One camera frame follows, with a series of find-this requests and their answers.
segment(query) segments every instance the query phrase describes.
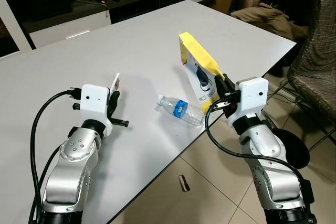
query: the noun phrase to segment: tiled floor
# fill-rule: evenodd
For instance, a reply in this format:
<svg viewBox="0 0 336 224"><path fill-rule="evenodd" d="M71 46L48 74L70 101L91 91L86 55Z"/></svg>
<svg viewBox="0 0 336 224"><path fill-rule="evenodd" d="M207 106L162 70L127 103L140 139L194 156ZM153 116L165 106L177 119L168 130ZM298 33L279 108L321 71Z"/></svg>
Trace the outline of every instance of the tiled floor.
<svg viewBox="0 0 336 224"><path fill-rule="evenodd" d="M270 90L280 83L278 78L266 78ZM288 102L276 95L268 101L265 111L278 127L295 133L309 147L322 133L295 104ZM224 118L211 129L221 144L240 151L237 134L227 127ZM310 164L301 173L311 180L316 201L311 208L318 223L336 223L336 146L324 141L311 152ZM180 174L185 176L190 191L182 192ZM203 134L112 223L265 224L251 182L245 161L221 152Z"/></svg>

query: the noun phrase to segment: metal chair leg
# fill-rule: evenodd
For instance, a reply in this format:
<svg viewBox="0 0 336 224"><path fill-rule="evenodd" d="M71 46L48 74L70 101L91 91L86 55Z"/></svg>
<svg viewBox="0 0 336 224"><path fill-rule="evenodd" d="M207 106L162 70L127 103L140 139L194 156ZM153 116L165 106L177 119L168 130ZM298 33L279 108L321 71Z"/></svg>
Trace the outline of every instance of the metal chair leg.
<svg viewBox="0 0 336 224"><path fill-rule="evenodd" d="M321 138L317 143L315 143L312 147L310 147L309 152L311 152L313 149L315 149L320 143L322 143L326 138L328 138L334 132L335 132L335 128L333 128L331 131L329 131L326 135L324 135L323 138Z"/></svg>
<svg viewBox="0 0 336 224"><path fill-rule="evenodd" d="M281 85L272 93L272 94L270 94L268 97L267 97L267 101L272 97L272 96L274 96L276 93L278 93L279 92L279 90L280 89L282 89L284 86L286 86L288 84L288 81L283 81L282 83L281 83Z"/></svg>

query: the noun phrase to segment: black object on floor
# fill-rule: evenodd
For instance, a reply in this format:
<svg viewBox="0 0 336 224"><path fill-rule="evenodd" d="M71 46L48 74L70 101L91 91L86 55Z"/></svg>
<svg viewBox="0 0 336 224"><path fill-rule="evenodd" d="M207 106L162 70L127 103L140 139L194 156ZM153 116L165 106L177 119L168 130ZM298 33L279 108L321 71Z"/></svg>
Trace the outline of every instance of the black object on floor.
<svg viewBox="0 0 336 224"><path fill-rule="evenodd" d="M273 66L270 70L268 70L268 73L275 77L282 77L284 75L282 65L278 63L275 66Z"/></svg>
<svg viewBox="0 0 336 224"><path fill-rule="evenodd" d="M283 129L273 129L272 132L283 142L286 148L286 159L290 165L296 169L302 169L309 164L308 148L300 138Z"/></svg>

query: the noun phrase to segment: robotic arm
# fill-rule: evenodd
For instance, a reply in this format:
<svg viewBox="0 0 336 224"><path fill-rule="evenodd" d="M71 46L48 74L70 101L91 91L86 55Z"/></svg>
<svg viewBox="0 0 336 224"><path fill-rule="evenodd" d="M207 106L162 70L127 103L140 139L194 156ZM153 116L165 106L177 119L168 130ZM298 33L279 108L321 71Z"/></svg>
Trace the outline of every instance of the robotic arm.
<svg viewBox="0 0 336 224"><path fill-rule="evenodd" d="M234 85L224 76L225 82L221 77L215 77L220 100L210 107L205 119L210 139L222 151L245 158L251 169L267 223L317 223L310 212L310 204L314 202L310 182L303 179L287 163L286 149L281 139L273 135L258 118L266 105L268 81L263 78L250 78ZM224 148L209 131L209 114L222 109L227 117L227 124L233 126L240 135L242 153L234 153Z"/></svg>
<svg viewBox="0 0 336 224"><path fill-rule="evenodd" d="M109 88L89 84L76 89L80 104L75 103L73 109L81 112L81 127L73 127L60 146L58 163L46 184L38 224L81 223L102 139L111 134L113 124L128 126L128 121L112 118L119 97L118 76L112 92Z"/></svg>
<svg viewBox="0 0 336 224"><path fill-rule="evenodd" d="M90 188L91 173L98 162L102 139L112 132L112 125L128 126L128 121L113 119L119 92L119 74L111 89L84 85L75 89L73 105L81 112L81 127L73 127L68 139L61 144L59 160L52 170L42 200L42 213L37 224L80 224ZM310 212L314 202L310 182L286 159L281 139L259 119L266 105L268 81L251 78L234 85L226 75L225 81L216 76L220 97L205 116L209 138L222 151L242 157L249 165L261 206L268 224L315 224ZM209 130L209 115L224 110L229 126L235 128L242 153L221 146Z"/></svg>

